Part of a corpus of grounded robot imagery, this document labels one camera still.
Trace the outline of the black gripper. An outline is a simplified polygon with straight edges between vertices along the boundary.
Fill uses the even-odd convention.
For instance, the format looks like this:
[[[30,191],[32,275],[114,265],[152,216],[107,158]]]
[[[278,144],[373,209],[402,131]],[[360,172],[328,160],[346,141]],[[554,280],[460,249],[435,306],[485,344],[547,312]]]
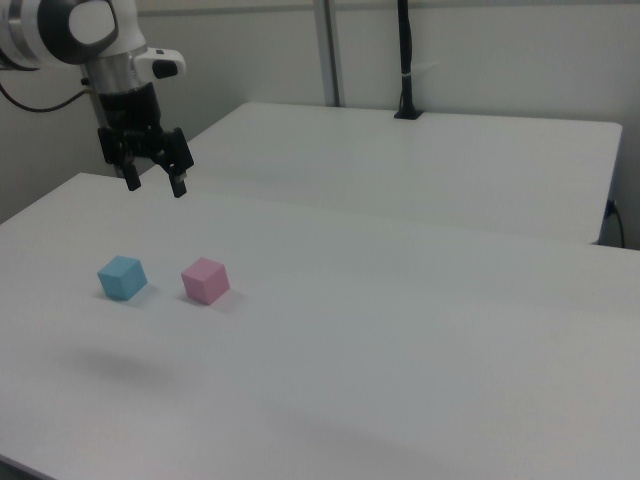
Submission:
[[[183,131],[163,131],[152,84],[128,92],[98,95],[105,120],[98,137],[105,162],[125,180],[129,191],[141,186],[134,157],[152,158],[167,174],[175,198],[187,193],[187,171],[194,159]]]

